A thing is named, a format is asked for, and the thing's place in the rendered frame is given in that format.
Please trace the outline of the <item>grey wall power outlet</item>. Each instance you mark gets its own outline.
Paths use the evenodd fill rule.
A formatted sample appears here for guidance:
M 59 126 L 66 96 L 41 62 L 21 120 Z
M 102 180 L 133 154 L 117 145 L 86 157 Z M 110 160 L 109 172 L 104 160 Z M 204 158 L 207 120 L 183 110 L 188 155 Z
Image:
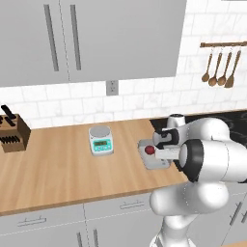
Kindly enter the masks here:
M 108 96 L 117 96 L 119 94 L 118 80 L 110 80 L 106 82 L 106 94 Z

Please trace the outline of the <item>wooden hanging spatula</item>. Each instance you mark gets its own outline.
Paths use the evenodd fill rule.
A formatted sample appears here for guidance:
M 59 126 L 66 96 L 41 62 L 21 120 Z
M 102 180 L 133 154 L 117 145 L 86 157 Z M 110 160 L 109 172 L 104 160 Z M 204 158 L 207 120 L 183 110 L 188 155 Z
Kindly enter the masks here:
M 227 82 L 225 83 L 225 86 L 224 86 L 225 88 L 228 88 L 229 89 L 229 88 L 232 88 L 233 87 L 234 73 L 235 73 L 235 70 L 236 70 L 236 67 L 237 67 L 237 64 L 238 64 L 240 55 L 241 55 L 241 50 L 238 50 L 237 53 L 236 53 L 236 57 L 235 57 L 234 65 L 233 65 L 232 74 L 227 79 Z

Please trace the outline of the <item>wooden hanging spoon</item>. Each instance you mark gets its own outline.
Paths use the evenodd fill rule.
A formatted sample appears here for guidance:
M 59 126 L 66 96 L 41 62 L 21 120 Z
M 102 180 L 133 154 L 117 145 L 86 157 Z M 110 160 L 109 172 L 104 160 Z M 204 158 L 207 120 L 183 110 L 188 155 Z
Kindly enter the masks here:
M 215 69 L 214 75 L 208 80 L 208 85 L 211 86 L 211 87 L 215 86 L 216 83 L 217 83 L 217 72 L 218 72 L 218 69 L 219 69 L 219 66 L 220 66 L 221 59 L 222 59 L 222 53 L 219 53 L 218 54 L 218 58 L 217 58 L 216 69 Z
M 228 54 L 228 58 L 227 58 L 227 62 L 226 62 L 224 73 L 223 73 L 223 75 L 221 77 L 218 78 L 218 85 L 219 86 L 223 86 L 226 83 L 226 73 L 227 73 L 227 69 L 229 67 L 229 63 L 230 63 L 231 58 L 232 58 L 232 52 L 230 51 L 229 54 Z
M 203 81 L 203 82 L 207 82 L 208 79 L 209 79 L 209 73 L 208 73 L 208 71 L 209 71 L 211 59 L 212 59 L 212 53 L 210 53 L 210 55 L 209 55 L 209 57 L 208 57 L 206 72 L 205 72 L 205 74 L 202 76 L 202 81 Z

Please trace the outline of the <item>white kitchen scale teal panel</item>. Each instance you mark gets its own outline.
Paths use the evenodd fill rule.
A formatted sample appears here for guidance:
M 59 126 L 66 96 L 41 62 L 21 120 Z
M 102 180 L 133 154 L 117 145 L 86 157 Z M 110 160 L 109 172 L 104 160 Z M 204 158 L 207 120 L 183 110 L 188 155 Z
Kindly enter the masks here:
M 114 152 L 111 129 L 107 125 L 96 125 L 89 129 L 89 143 L 93 156 L 105 156 Z

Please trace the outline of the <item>grey base cupboard door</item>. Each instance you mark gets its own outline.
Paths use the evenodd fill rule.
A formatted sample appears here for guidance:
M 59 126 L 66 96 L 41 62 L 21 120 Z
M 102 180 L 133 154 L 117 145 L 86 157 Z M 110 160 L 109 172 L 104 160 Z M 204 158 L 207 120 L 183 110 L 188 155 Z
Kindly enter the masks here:
M 239 202 L 242 202 L 241 210 L 230 226 L 231 216 Z M 199 215 L 190 225 L 188 236 L 196 247 L 221 247 L 247 241 L 247 219 L 245 223 L 241 223 L 246 209 L 247 193 L 233 194 L 224 208 L 214 213 Z
M 79 247 L 76 233 L 81 233 L 83 247 L 88 247 L 82 223 L 34 229 L 0 235 L 0 247 Z
M 97 229 L 99 247 L 150 247 L 158 234 L 162 217 L 152 210 L 87 221 L 89 247 L 95 247 Z

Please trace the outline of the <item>wooden utensil rail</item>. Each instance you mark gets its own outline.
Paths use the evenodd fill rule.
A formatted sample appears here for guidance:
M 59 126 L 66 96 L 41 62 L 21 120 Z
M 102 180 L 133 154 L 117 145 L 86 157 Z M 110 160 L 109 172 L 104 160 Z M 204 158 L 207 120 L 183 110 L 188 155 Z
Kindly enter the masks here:
M 201 42 L 200 47 L 247 46 L 247 41 L 232 42 Z

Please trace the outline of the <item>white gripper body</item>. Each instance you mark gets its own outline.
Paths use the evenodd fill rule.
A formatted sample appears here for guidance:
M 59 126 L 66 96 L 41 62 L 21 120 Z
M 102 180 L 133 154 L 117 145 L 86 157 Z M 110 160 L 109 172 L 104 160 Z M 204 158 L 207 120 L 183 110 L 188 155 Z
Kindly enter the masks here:
M 179 151 L 180 146 L 169 145 L 165 146 L 162 150 L 155 149 L 154 155 L 157 159 L 174 160 L 178 159 Z

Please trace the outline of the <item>grey wall cupboard door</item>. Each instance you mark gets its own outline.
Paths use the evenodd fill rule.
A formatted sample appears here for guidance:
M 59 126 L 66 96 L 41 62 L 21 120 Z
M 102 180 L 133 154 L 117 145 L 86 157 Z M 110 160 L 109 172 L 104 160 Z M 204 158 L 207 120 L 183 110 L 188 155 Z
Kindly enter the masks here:
M 177 73 L 187 0 L 60 0 L 72 82 Z M 81 70 L 76 69 L 70 5 L 75 5 Z
M 59 71 L 54 71 L 43 5 L 48 4 Z M 59 0 L 0 0 L 0 87 L 69 81 Z

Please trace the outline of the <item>wooden knife block black knives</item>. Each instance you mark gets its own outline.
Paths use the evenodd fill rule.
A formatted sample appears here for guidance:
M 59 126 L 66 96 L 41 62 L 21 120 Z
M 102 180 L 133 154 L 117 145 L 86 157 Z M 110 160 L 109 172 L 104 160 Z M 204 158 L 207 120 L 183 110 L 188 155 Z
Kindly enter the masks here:
M 14 114 L 7 105 L 2 105 L 0 115 L 0 144 L 4 152 L 25 151 L 31 134 L 26 122 Z

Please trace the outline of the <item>grey drawer front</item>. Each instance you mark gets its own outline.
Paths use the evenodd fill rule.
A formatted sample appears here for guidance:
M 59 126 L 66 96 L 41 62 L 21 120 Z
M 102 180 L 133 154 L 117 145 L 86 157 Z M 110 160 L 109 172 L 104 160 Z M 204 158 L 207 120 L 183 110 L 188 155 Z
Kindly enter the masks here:
M 25 218 L 27 218 L 28 220 L 38 219 L 40 216 L 46 218 L 45 223 L 27 227 L 17 226 L 17 223 L 24 221 Z M 83 219 L 84 214 L 82 205 L 53 207 L 44 210 L 0 216 L 0 235 L 60 226 L 67 223 L 79 222 Z
M 150 210 L 150 193 L 132 195 L 108 200 L 95 201 L 84 204 L 85 216 L 87 220 L 101 219 L 112 216 L 120 216 L 135 212 L 143 212 Z M 120 209 L 120 205 L 124 202 L 132 203 L 136 200 L 144 202 L 144 206 Z

